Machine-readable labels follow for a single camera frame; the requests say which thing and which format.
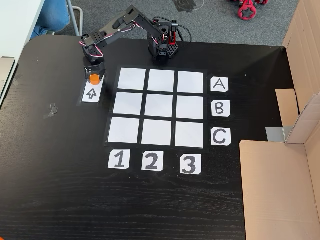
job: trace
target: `black table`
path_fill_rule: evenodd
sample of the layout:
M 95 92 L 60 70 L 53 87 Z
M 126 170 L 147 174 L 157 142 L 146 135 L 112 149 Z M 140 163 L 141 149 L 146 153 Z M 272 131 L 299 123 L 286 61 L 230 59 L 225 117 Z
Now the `black table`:
M 154 61 L 147 41 L 120 39 L 105 49 L 108 72 L 99 103 L 79 104 L 84 55 L 78 37 L 41 36 L 24 48 L 0 110 L 0 236 L 5 240 L 245 239 L 239 142 L 267 141 L 281 127 L 275 89 L 293 88 L 283 47 L 179 43 L 174 59 Z M 163 171 L 108 168 L 104 146 L 113 85 L 121 66 L 174 68 L 229 77 L 228 147 L 208 145 L 200 175 L 180 174 L 180 149 L 165 150 Z M 55 103 L 58 113 L 50 113 Z

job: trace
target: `number 1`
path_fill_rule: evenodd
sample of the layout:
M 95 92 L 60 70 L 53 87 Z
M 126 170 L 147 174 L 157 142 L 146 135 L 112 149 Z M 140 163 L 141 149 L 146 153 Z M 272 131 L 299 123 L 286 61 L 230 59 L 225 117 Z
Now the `number 1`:
M 124 168 L 125 166 L 122 165 L 122 159 L 124 158 L 124 151 L 118 152 L 116 155 L 114 155 L 116 158 L 120 156 L 119 158 L 119 164 L 114 165 L 115 168 Z

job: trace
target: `floor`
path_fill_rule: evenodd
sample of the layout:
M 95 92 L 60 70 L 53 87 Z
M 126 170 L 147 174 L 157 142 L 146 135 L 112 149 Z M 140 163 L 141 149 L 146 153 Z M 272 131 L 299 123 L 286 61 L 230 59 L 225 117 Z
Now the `floor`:
M 174 2 L 194 2 L 192 11 L 178 11 Z M 83 33 L 101 29 L 131 4 L 152 19 L 155 16 L 175 19 L 187 27 L 194 42 L 281 46 L 298 0 L 270 0 L 257 7 L 251 21 L 237 16 L 238 2 L 226 0 L 72 0 L 84 12 Z M 59 35 L 75 35 L 72 24 Z M 183 32 L 185 41 L 189 38 Z M 125 38 L 147 39 L 142 29 L 135 29 Z

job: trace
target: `blue jeans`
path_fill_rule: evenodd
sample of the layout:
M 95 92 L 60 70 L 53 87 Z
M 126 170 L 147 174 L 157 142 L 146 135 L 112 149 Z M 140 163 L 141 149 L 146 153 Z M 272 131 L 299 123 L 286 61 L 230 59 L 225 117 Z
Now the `blue jeans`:
M 47 31 L 59 32 L 70 23 L 66 0 L 45 0 L 31 38 Z

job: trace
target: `cardboard box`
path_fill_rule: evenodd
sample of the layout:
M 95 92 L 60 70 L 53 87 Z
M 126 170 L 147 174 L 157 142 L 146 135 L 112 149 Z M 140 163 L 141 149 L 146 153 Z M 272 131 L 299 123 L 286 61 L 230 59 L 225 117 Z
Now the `cardboard box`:
M 320 240 L 320 0 L 299 1 L 283 45 L 295 88 L 276 91 L 286 143 L 240 143 L 246 239 Z

